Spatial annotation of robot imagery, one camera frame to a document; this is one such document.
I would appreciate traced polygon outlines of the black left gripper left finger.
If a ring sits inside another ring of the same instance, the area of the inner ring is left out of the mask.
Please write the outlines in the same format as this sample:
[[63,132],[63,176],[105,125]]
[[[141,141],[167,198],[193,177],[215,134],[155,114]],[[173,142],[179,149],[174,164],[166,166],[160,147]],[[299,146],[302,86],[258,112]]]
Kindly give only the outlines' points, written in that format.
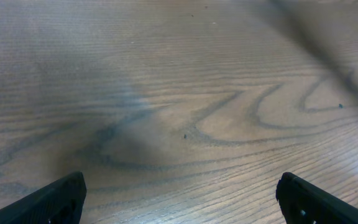
[[74,172],[0,209],[0,224],[79,224],[86,197],[82,172]]

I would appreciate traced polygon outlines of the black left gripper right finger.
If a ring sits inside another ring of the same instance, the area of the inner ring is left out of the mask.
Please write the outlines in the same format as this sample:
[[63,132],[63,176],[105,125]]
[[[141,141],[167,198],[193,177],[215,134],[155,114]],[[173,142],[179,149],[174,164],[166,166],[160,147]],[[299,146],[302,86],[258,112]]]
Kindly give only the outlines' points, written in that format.
[[287,224],[358,224],[358,208],[291,172],[283,173],[275,197]]

